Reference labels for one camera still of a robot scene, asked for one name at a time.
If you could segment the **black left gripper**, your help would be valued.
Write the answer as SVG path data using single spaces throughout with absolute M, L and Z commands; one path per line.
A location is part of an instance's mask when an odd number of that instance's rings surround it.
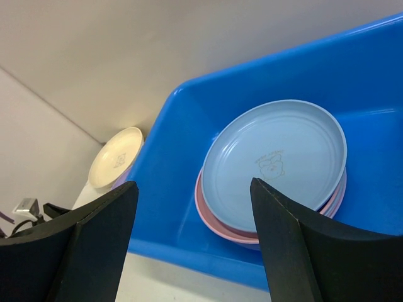
M 52 203 L 45 203 L 42 206 L 43 213 L 40 210 L 37 210 L 37 208 L 38 206 L 34 206 L 34 214 L 28 212 L 27 210 L 19 210 L 18 207 L 13 209 L 12 214 L 16 218 L 22 218 L 23 220 L 13 228 L 9 238 L 17 237 L 18 232 L 22 232 L 23 230 L 27 230 L 45 223 L 45 216 L 52 220 L 71 211 L 70 209 L 63 208 Z

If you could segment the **blue plate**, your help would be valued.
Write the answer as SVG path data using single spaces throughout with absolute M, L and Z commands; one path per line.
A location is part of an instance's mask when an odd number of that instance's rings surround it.
M 346 192 L 347 175 L 344 171 L 343 176 L 333 192 L 332 196 L 328 199 L 326 204 L 319 210 L 319 213 L 328 217 L 333 218 L 337 213 Z
M 218 220 L 254 232 L 253 179 L 319 210 L 340 183 L 346 159 L 344 131 L 330 112 L 306 101 L 272 101 L 241 114 L 219 133 L 203 163 L 201 190 Z

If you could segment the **pink plate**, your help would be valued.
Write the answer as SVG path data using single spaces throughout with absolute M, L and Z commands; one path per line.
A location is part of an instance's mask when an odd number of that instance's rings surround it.
M 195 185 L 195 204 L 198 214 L 204 224 L 216 235 L 230 242 L 251 250 L 260 250 L 256 233 L 236 230 L 222 223 L 209 210 L 202 193 L 202 171 L 199 172 Z

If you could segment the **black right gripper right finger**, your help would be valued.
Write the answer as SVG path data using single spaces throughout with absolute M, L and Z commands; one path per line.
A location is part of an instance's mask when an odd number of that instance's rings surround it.
M 332 220 L 262 179 L 250 185 L 273 301 L 401 301 L 402 237 Z

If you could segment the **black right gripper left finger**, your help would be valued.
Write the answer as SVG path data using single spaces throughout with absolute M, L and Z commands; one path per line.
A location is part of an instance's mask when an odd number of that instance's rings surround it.
M 1 239 L 1 301 L 114 301 L 138 198 L 128 181 Z

